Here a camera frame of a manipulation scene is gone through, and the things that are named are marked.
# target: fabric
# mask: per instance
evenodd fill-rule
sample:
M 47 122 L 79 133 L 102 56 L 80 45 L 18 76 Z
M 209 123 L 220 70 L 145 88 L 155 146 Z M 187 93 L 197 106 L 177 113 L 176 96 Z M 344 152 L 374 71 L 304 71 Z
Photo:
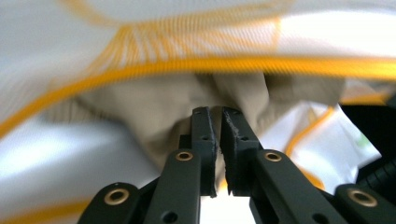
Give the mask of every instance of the fabric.
M 379 159 L 381 154 L 340 106 L 336 106 L 332 114 L 312 130 L 301 135 L 326 110 L 326 105 L 301 101 L 260 135 L 260 141 L 264 148 L 287 155 L 287 149 L 292 147 L 292 161 L 323 182 L 324 190 L 334 194 L 337 186 L 355 183 L 359 168 Z
M 83 91 L 180 71 L 396 79 L 394 0 L 0 3 L 0 136 Z
M 0 140 L 0 223 L 78 223 L 99 189 L 142 188 L 159 174 L 120 123 L 36 116 Z
M 341 97 L 342 105 L 386 105 L 396 93 L 396 82 L 382 82 L 361 79 L 346 81 Z
M 52 107 L 48 117 L 66 122 L 103 116 L 119 119 L 163 167 L 169 152 L 177 149 L 179 136 L 190 133 L 195 107 L 212 108 L 218 131 L 220 107 L 240 109 L 260 135 L 300 100 L 337 104 L 343 83 L 343 79 L 324 77 L 265 77 L 260 72 L 146 77 L 84 93 L 74 101 Z M 75 107 L 80 113 L 75 114 Z

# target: beige cloth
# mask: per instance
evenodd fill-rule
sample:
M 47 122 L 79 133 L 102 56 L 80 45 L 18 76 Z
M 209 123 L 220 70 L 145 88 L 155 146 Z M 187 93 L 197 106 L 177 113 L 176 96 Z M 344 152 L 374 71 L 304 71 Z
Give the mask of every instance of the beige cloth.
M 52 121 L 68 122 L 119 119 L 162 168 L 169 152 L 177 149 L 179 136 L 190 132 L 195 107 L 210 106 L 218 133 L 220 107 L 240 109 L 259 135 L 300 100 L 335 105 L 343 87 L 343 79 L 329 77 L 180 73 L 85 92 L 53 106 L 48 115 Z

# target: black plastic part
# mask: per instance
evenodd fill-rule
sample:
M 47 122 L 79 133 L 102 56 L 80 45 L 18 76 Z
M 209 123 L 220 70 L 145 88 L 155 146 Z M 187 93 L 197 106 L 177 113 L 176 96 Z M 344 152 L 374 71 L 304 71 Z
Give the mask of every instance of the black plastic part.
M 224 154 L 229 193 L 250 196 L 254 178 L 251 162 L 262 145 L 240 111 L 223 107 L 220 148 Z
M 382 105 L 342 105 L 341 107 L 382 155 L 379 160 L 359 169 L 359 182 L 396 158 L 396 108 Z
M 357 203 L 348 196 L 348 192 L 351 190 L 358 190 L 371 195 L 377 201 L 377 205 L 367 206 Z M 364 195 L 361 197 L 363 202 L 369 202 Z M 353 184 L 341 185 L 336 189 L 334 199 L 338 211 L 343 214 L 349 223 L 396 223 L 396 207 L 370 189 Z
M 253 184 L 249 207 L 256 224 L 279 223 L 279 218 L 274 211 L 274 207 L 262 191 L 262 187 L 258 181 L 255 181 Z
M 389 202 L 396 204 L 396 159 L 359 181 L 359 185 L 373 189 Z
M 191 147 L 185 148 L 194 149 L 201 156 L 201 195 L 216 197 L 217 142 L 208 107 L 198 107 L 192 110 Z
M 138 197 L 136 199 L 136 203 L 134 203 L 134 206 L 132 207 L 133 212 L 129 223 L 143 223 L 146 213 L 149 209 L 152 195 L 154 194 L 154 190 L 157 187 L 158 180 L 159 178 L 154 179 L 138 191 Z
M 105 202 L 106 195 L 114 189 L 125 189 L 129 196 L 120 203 L 110 205 Z M 135 186 L 125 183 L 115 183 L 101 189 L 81 215 L 78 224 L 114 223 L 127 224 L 134 213 L 131 209 L 136 203 L 138 190 Z
M 177 159 L 179 153 L 186 155 L 186 152 L 190 153 L 192 158 L 179 156 L 179 160 Z M 144 223 L 199 223 L 200 178 L 201 159 L 198 152 L 180 149 L 171 153 L 151 199 Z
M 280 223 L 346 223 L 283 153 L 274 150 L 259 151 L 254 170 Z
M 327 200 L 327 202 L 329 202 L 333 207 L 335 207 L 334 197 L 330 193 L 328 193 L 324 190 L 321 190 L 321 189 L 317 189 L 317 190 Z
M 191 148 L 191 135 L 182 134 L 178 141 L 178 148 Z

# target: screw hole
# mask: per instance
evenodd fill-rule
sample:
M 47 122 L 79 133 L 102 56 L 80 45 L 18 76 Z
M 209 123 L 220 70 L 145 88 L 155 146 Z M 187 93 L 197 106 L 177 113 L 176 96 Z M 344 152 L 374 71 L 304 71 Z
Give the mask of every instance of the screw hole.
M 267 159 L 268 161 L 280 161 L 282 160 L 282 157 L 273 152 L 267 152 L 265 153 L 265 159 Z
M 328 224 L 329 220 L 323 216 L 322 214 L 316 213 L 312 216 L 312 218 L 318 223 L 318 224 Z
M 177 214 L 174 212 L 166 212 L 163 214 L 164 223 L 175 223 L 177 221 Z
M 366 207 L 376 207 L 378 205 L 378 202 L 373 196 L 359 189 L 349 189 L 347 195 L 355 203 Z
M 110 199 L 113 201 L 116 201 L 116 200 L 119 200 L 123 195 L 124 195 L 123 192 L 117 191 L 110 195 Z
M 117 205 L 124 203 L 129 197 L 129 191 L 126 189 L 113 189 L 105 196 L 105 203 L 108 205 Z
M 176 159 L 178 161 L 189 161 L 192 159 L 192 157 L 193 156 L 190 152 L 180 152 L 180 153 L 177 153 L 177 155 L 176 155 Z

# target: yellow stripe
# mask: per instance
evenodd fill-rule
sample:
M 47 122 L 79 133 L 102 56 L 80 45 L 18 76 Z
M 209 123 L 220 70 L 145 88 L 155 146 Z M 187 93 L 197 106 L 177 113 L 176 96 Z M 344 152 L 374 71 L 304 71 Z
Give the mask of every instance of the yellow stripe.
M 163 57 L 161 55 L 160 46 L 158 44 L 160 40 L 158 38 L 151 38 L 148 40 L 148 43 L 151 45 L 151 48 L 154 50 L 155 58 L 159 61 L 163 61 Z
M 83 75 L 92 74 L 101 70 L 104 64 L 108 63 L 108 59 L 112 57 L 115 52 L 115 48 L 119 45 L 119 39 L 122 35 L 124 29 L 119 29 L 110 43 L 106 46 L 106 48 L 100 53 L 100 55 L 91 63 L 91 65 L 85 69 Z
M 186 39 L 192 46 L 194 46 L 195 49 L 198 50 L 198 52 L 203 53 L 203 55 L 205 55 L 206 57 L 214 57 L 215 54 L 213 53 L 213 49 L 210 48 L 207 44 L 204 44 L 203 42 L 199 41 L 197 36 L 199 35 L 189 36 L 186 37 Z
M 166 74 L 180 70 L 230 73 L 262 70 L 266 73 L 298 73 L 311 76 L 396 80 L 395 59 L 239 56 L 235 58 L 184 59 L 138 64 L 120 70 L 105 71 L 97 76 L 86 77 L 81 81 L 38 97 L 0 124 L 0 137 L 6 135 L 33 114 L 83 91 L 130 77 L 147 77 L 153 74 Z
M 107 70 L 117 69 L 118 67 L 120 67 L 122 56 L 126 49 L 124 41 L 126 40 L 127 35 L 127 29 L 120 29 L 120 35 L 117 39 L 115 38 L 115 42 L 117 44 L 113 50 L 112 59 L 110 60 L 110 64 L 108 65 Z
M 231 43 L 232 45 L 240 46 L 241 49 L 248 47 L 248 48 L 254 48 L 254 49 L 275 50 L 277 47 L 277 43 L 280 38 L 280 32 L 281 32 L 280 18 L 268 19 L 268 20 L 266 20 L 266 22 L 268 22 L 269 24 L 273 24 L 275 26 L 274 31 L 272 32 L 271 42 L 269 42 L 269 43 L 258 43 L 255 40 L 244 38 L 242 36 L 235 36 L 233 34 L 225 33 L 220 30 L 211 31 L 207 34 L 207 36 L 209 38 L 213 38 L 213 36 L 214 36 L 217 39 L 220 39 L 221 43 L 228 42 L 228 43 Z
M 308 127 L 306 127 L 304 130 L 302 130 L 300 133 L 298 133 L 297 135 L 295 135 L 289 142 L 289 144 L 286 147 L 286 151 L 285 154 L 288 157 L 291 157 L 291 153 L 293 152 L 293 150 L 295 149 L 296 145 L 304 138 L 306 137 L 309 133 L 311 133 L 315 128 L 317 128 L 321 123 L 323 123 L 326 119 L 328 119 L 332 113 L 334 112 L 334 109 L 332 107 L 329 107 L 327 109 L 327 111 L 319 118 L 317 119 L 315 122 L 313 122 L 312 124 L 310 124 Z M 318 189 L 322 189 L 324 190 L 324 184 L 323 182 L 317 178 L 316 176 L 312 175 L 311 173 L 309 173 L 308 171 L 306 171 L 304 168 L 302 167 L 298 167 L 300 169 L 300 171 L 305 175 L 305 177 L 309 180 L 309 182 L 311 182 L 312 185 L 314 185 L 315 187 L 317 187 Z
M 138 57 L 140 57 L 140 51 L 139 51 L 139 47 L 137 46 L 137 41 L 134 36 L 133 30 L 131 30 L 128 34 L 126 48 L 127 48 L 126 64 L 136 63 Z
M 244 49 L 244 46 L 238 46 L 237 44 L 227 41 L 225 42 L 224 38 L 217 36 L 216 34 L 200 34 L 198 35 L 200 39 L 202 39 L 206 44 L 210 44 L 210 46 L 214 48 L 221 49 L 222 51 L 226 52 L 236 52 L 236 51 L 242 51 Z
M 177 52 L 176 52 L 175 48 L 173 48 L 170 40 L 162 35 L 160 35 L 160 40 L 161 40 L 161 45 L 163 46 L 163 48 L 166 52 L 167 59 L 168 60 L 175 59 L 177 57 Z
M 272 16 L 280 16 L 289 8 L 293 0 L 272 0 L 266 3 L 253 3 L 244 6 L 226 7 L 206 12 L 194 12 L 176 15 L 170 18 L 153 19 L 150 21 L 116 21 L 102 12 L 94 9 L 83 0 L 61 0 L 71 12 L 94 25 L 122 26 L 132 25 L 146 27 L 153 31 L 170 31 L 179 34 L 185 31 L 206 30 L 209 27 L 219 27 L 227 24 L 237 24 L 243 21 L 255 21 Z
M 140 44 L 142 44 L 142 48 L 143 48 L 143 53 L 144 53 L 144 59 L 145 59 L 145 63 L 149 63 L 150 60 L 150 51 L 149 51 L 149 47 L 148 47 L 148 42 L 147 39 L 144 38 L 140 38 Z
M 177 43 L 177 45 L 181 48 L 182 52 L 185 53 L 185 55 L 191 57 L 195 55 L 194 49 L 191 47 L 190 43 L 186 43 L 186 39 L 179 36 L 172 36 L 172 39 Z
M 74 202 L 52 207 L 35 210 L 17 217 L 12 217 L 7 220 L 1 221 L 2 224 L 22 224 L 22 223 L 44 223 L 59 220 L 61 218 L 80 215 L 88 206 L 89 202 Z

